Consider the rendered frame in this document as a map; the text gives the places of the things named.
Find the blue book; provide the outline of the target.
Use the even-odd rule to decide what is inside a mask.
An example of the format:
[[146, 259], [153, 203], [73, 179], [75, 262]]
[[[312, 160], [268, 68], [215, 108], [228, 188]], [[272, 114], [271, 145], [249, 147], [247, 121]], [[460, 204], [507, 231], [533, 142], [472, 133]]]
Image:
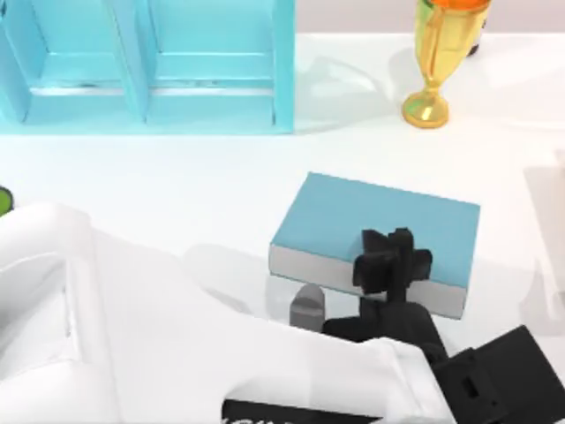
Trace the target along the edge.
[[362, 296], [353, 285], [363, 253], [362, 230], [389, 234], [408, 228], [416, 249], [433, 254], [429, 280], [413, 280], [408, 300], [430, 313], [463, 317], [480, 207], [383, 185], [309, 173], [274, 235], [268, 254], [273, 276]]

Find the gold trophy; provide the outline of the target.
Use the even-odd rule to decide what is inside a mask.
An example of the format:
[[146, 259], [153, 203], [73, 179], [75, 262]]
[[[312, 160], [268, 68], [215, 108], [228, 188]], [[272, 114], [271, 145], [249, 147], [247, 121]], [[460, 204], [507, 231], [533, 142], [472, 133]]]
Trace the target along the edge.
[[441, 86], [471, 51], [492, 0], [417, 0], [415, 54], [424, 88], [407, 97], [402, 113], [417, 128], [448, 122]]

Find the light blue rack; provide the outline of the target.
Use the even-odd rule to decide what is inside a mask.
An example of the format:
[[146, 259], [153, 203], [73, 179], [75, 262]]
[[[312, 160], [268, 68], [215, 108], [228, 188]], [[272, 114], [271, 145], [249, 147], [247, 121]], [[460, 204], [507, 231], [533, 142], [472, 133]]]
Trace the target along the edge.
[[0, 0], [0, 134], [294, 128], [296, 0]]

